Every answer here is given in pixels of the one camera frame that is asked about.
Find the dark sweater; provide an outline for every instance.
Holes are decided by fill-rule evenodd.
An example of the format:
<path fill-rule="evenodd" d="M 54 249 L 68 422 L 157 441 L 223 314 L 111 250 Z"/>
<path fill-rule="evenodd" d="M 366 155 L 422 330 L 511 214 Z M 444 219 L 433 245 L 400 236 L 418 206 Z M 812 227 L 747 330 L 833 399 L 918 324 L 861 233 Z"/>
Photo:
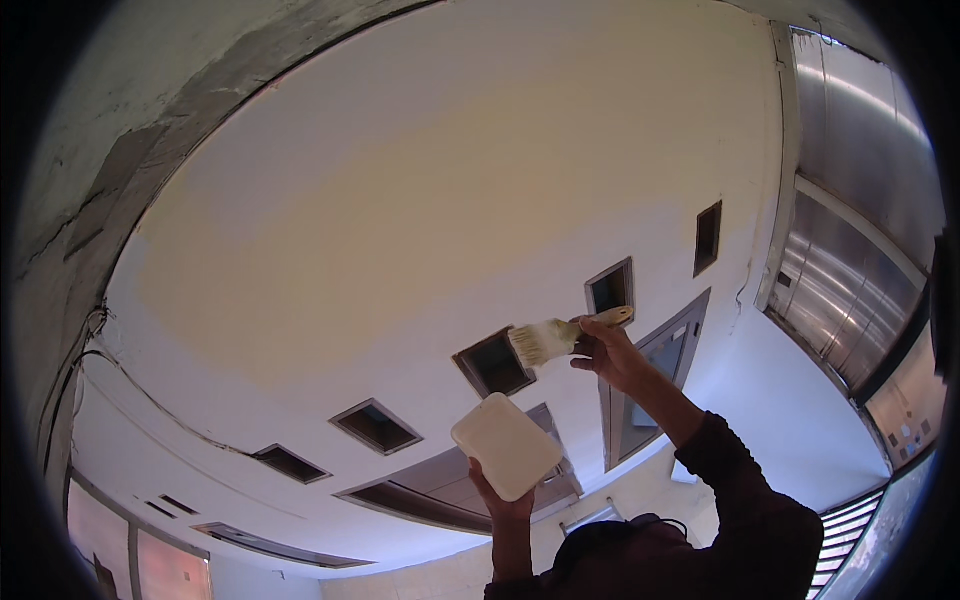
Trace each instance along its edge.
<path fill-rule="evenodd" d="M 695 550 L 658 523 L 591 551 L 561 582 L 545 574 L 488 584 L 487 600 L 805 598 L 824 541 L 816 513 L 771 490 L 717 415 L 707 413 L 675 456 L 716 495 L 720 532 L 711 547 Z"/>

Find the paintbrush bristles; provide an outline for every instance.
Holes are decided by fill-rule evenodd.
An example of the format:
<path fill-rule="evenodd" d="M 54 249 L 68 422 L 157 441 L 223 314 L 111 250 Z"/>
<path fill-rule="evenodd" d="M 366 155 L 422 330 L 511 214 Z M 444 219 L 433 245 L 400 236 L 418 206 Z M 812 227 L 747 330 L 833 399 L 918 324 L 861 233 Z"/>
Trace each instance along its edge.
<path fill-rule="evenodd" d="M 581 332 L 576 324 L 551 319 L 511 329 L 507 336 L 523 368 L 533 369 L 572 352 Z"/>

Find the sleeve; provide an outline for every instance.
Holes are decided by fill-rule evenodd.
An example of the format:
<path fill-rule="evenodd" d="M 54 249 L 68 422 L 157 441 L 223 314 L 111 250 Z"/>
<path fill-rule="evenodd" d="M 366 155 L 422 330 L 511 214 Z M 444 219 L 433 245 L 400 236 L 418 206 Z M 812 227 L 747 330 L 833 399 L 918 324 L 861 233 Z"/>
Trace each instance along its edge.
<path fill-rule="evenodd" d="M 541 600 L 546 598 L 540 576 L 523 581 L 490 583 L 484 588 L 484 600 Z"/>
<path fill-rule="evenodd" d="M 750 590 L 746 597 L 804 598 L 824 541 L 817 514 L 771 490 L 750 451 L 713 413 L 675 456 L 716 495 L 720 531 L 702 551 L 704 583 Z"/>

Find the white ceiling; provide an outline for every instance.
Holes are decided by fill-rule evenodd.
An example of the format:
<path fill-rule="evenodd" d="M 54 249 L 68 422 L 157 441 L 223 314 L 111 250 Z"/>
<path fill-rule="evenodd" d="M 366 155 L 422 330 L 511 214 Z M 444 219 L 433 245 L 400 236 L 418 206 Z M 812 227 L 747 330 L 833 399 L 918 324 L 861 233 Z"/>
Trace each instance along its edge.
<path fill-rule="evenodd" d="M 482 543 L 332 494 L 452 447 L 479 398 L 450 356 L 507 324 L 586 312 L 584 282 L 628 255 L 635 338 L 712 288 L 687 382 L 706 401 L 769 243 L 773 65 L 766 22 L 728 5 L 572 0 L 442 4 L 308 62 L 168 183 L 117 265 L 99 343 L 193 428 L 246 451 L 283 444 L 334 476 L 304 486 L 204 444 L 95 359 L 75 467 L 219 554 L 283 564 L 189 525 L 378 562 L 284 564 L 304 574 Z M 696 215 L 721 198 L 719 259 L 693 279 Z M 369 397 L 423 442 L 382 457 L 327 423 Z M 596 380 L 564 361 L 514 400 L 547 403 L 587 489 L 641 460 L 603 473 Z M 162 493 L 201 514 L 143 505 Z"/>

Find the hand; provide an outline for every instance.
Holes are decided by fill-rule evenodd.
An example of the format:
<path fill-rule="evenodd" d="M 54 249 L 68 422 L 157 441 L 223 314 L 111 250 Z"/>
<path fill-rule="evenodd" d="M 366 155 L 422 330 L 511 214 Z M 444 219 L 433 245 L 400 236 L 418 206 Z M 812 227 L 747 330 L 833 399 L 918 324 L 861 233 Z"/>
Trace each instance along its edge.
<path fill-rule="evenodd" d="M 571 360 L 574 369 L 593 371 L 628 396 L 636 393 L 644 379 L 662 377 L 620 327 L 610 328 L 590 317 L 577 317 L 571 323 L 579 323 L 585 334 L 573 353 L 588 357 Z"/>
<path fill-rule="evenodd" d="M 469 462 L 470 481 L 473 482 L 477 491 L 480 492 L 480 497 L 483 498 L 484 504 L 487 505 L 487 510 L 490 512 L 491 518 L 494 521 L 501 522 L 521 521 L 529 525 L 530 514 L 534 511 L 534 491 L 530 490 L 516 502 L 507 502 L 497 495 L 493 486 L 491 486 L 487 478 L 484 477 L 483 467 L 480 466 L 480 461 L 471 456 L 469 457 Z"/>

